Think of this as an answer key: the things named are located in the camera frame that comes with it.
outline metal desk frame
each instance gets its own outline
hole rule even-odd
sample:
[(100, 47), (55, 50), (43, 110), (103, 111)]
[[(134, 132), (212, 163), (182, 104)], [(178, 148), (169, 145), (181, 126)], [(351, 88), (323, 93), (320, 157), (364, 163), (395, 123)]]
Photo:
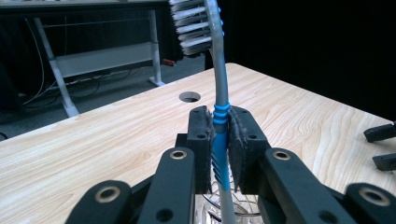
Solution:
[(148, 11), (148, 19), (150, 24), (149, 42), (126, 47), (100, 49), (57, 57), (52, 53), (50, 42), (47, 39), (45, 28), (41, 23), (41, 20), (39, 18), (34, 18), (35, 26), (37, 27), (45, 51), (48, 55), (50, 67), (61, 91), (64, 110), (66, 111), (68, 117), (74, 117), (78, 115), (79, 112), (71, 100), (64, 84), (65, 77), (72, 77), (107, 68), (152, 60), (154, 76), (150, 77), (149, 81), (156, 86), (164, 85), (161, 77), (160, 52), (154, 9)]

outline dark background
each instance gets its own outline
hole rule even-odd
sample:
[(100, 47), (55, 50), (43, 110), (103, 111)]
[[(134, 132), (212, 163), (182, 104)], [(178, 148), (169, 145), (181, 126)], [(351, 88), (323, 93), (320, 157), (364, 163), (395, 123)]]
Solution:
[[(219, 0), (227, 63), (276, 77), (379, 117), (396, 120), (396, 3), (386, 0)], [(161, 59), (183, 55), (169, 8), (157, 17)], [(113, 12), (68, 17), (67, 22), (132, 19)], [(46, 18), (64, 23), (64, 17)], [(49, 30), (56, 54), (106, 48), (149, 35), (146, 23)], [(53, 75), (46, 58), (46, 81)], [(212, 66), (206, 54), (205, 68)], [(20, 110), (15, 92), (33, 95), (41, 83), (35, 43), (23, 19), (0, 20), (0, 111)]]
[(394, 1), (219, 0), (219, 6), (228, 63), (396, 120)]

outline desk leg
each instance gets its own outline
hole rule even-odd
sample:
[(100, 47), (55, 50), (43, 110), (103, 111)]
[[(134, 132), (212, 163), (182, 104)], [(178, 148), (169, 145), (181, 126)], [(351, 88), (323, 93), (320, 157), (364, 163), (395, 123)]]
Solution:
[(49, 65), (52, 69), (53, 75), (55, 76), (56, 82), (58, 83), (59, 90), (61, 91), (64, 110), (66, 111), (69, 118), (74, 117), (79, 114), (78, 110), (70, 99), (69, 92), (67, 91), (66, 85), (64, 84), (64, 78), (61, 74), (61, 70), (59, 70), (56, 59), (53, 56), (52, 50), (50, 48), (50, 42), (47, 39), (44, 27), (41, 24), (41, 20), (39, 18), (35, 18), (35, 26), (37, 27), (38, 33), (40, 34), (41, 41), (43, 42), (44, 48), (47, 52), (47, 56), (49, 57)]
[(162, 86), (164, 85), (164, 83), (161, 79), (160, 50), (157, 39), (157, 23), (155, 19), (155, 10), (151, 10), (149, 12), (149, 26), (151, 35), (151, 58), (155, 73), (155, 76), (150, 77), (149, 80), (156, 86)]

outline desk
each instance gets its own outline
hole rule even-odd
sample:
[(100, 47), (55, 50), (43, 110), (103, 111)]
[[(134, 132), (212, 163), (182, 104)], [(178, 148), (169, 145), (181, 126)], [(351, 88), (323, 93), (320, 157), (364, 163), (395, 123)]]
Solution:
[[(330, 188), (366, 182), (396, 194), (396, 176), (372, 157), (394, 152), (396, 139), (370, 144), (363, 131), (389, 121), (234, 63), (230, 102), (249, 110), (272, 147), (295, 152)], [(195, 91), (195, 103), (179, 100)], [(189, 112), (213, 111), (213, 70), (0, 143), (0, 223), (63, 223), (82, 195), (108, 179), (134, 186), (153, 175), (161, 155), (186, 133)]]

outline blue toothbrush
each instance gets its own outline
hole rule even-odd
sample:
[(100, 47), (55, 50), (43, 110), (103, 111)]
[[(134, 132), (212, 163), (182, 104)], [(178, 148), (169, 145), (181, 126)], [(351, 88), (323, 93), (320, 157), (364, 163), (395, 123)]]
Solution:
[(212, 56), (216, 79), (213, 112), (216, 136), (212, 147), (212, 164), (219, 183), (221, 222), (233, 224), (235, 217), (227, 160), (230, 103), (218, 3), (216, 0), (169, 0), (169, 4), (184, 54), (192, 55), (209, 49)]

